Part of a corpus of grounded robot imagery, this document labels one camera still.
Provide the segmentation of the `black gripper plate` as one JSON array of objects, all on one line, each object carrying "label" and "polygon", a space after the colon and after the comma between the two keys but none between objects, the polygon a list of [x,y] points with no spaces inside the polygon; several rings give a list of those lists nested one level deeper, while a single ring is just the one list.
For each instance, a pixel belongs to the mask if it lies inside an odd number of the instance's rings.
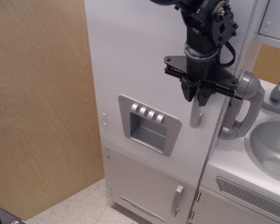
[{"label": "black gripper plate", "polygon": [[198,95],[199,106],[206,106],[210,96],[216,92],[232,97],[239,80],[213,57],[209,60],[192,60],[186,56],[166,56],[165,73],[178,78],[182,92],[191,102]]}]

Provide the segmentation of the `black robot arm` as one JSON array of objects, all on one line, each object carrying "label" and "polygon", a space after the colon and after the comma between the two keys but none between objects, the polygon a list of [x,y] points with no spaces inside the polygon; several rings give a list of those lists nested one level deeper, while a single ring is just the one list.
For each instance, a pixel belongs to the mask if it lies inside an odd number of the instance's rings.
[{"label": "black robot arm", "polygon": [[187,101],[197,98],[205,106],[216,92],[233,97],[239,80],[227,68],[236,59],[229,40],[238,24],[227,0],[155,0],[181,11],[187,28],[184,56],[166,56],[165,73],[178,78]]}]

